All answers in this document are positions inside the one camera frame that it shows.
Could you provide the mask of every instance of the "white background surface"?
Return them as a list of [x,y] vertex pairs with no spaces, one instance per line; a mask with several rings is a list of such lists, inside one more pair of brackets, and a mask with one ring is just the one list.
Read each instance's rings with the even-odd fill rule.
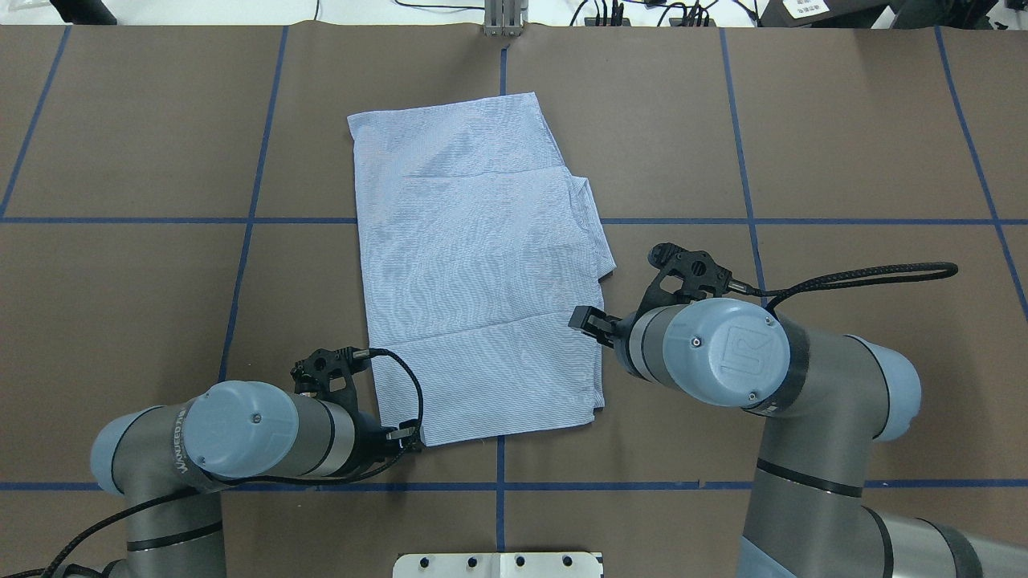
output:
[[[741,0],[752,6],[754,0]],[[63,24],[49,5],[11,9],[12,5],[39,4],[41,0],[0,0],[0,24]],[[482,5],[482,0],[410,0],[423,4]],[[763,12],[768,0],[757,0]],[[105,4],[123,25],[283,25],[314,20],[317,0],[105,0]],[[578,0],[528,0],[527,21],[549,26],[567,26]],[[993,21],[1024,30],[1028,15],[1006,9],[999,0],[989,12]],[[627,4],[625,17],[632,26],[654,26],[663,8],[647,8]],[[322,0],[318,20],[333,24],[357,25],[433,25],[449,23],[482,23],[481,10],[421,9],[399,6],[393,0]],[[579,15],[595,15],[592,2]],[[675,8],[668,16],[677,17]],[[719,0],[710,8],[710,16],[721,27],[751,27],[752,21],[732,0]],[[891,11],[879,19],[876,28],[887,28]]]

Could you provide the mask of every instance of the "blue cloth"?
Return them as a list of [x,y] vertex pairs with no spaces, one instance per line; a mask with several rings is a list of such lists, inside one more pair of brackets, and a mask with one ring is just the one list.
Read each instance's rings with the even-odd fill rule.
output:
[[[603,404],[600,347],[567,327],[614,269],[592,191],[534,94],[350,117],[372,347],[425,389],[428,445],[580,426]],[[416,414],[374,362],[384,425]]]

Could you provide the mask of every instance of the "white label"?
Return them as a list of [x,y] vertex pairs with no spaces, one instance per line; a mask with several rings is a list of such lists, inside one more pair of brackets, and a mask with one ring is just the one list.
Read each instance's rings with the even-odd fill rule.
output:
[[794,19],[805,19],[829,11],[824,0],[782,0],[782,3]]

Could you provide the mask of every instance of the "robotic arm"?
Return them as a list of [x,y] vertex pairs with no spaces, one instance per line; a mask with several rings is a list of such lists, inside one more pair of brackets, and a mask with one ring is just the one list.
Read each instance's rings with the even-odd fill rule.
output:
[[[357,407],[352,375],[379,355],[407,370],[420,408],[420,387],[395,354],[345,348],[318,350],[297,362],[291,372],[296,393],[259,382],[223,382],[185,403],[108,424],[90,456],[100,486],[124,496],[130,506],[166,501],[128,517],[127,557],[108,565],[103,575],[224,577],[221,490],[246,481],[352,482],[418,450],[420,409],[416,420],[397,429],[381,427]],[[344,385],[332,391],[329,382],[337,377]],[[386,464],[366,471],[379,462]]]
[[[634,314],[619,319],[583,305],[570,326],[613,348],[637,377],[767,418],[740,578],[1025,576],[1028,549],[861,506],[872,442],[903,435],[920,407],[920,381],[907,358],[776,318],[772,304],[768,311],[723,297],[761,292],[707,253],[662,244],[650,263],[660,273]],[[682,289],[661,289],[668,276],[682,280]],[[913,279],[940,277],[948,275]],[[837,280],[803,290],[860,284]],[[770,295],[800,292],[788,291]]]

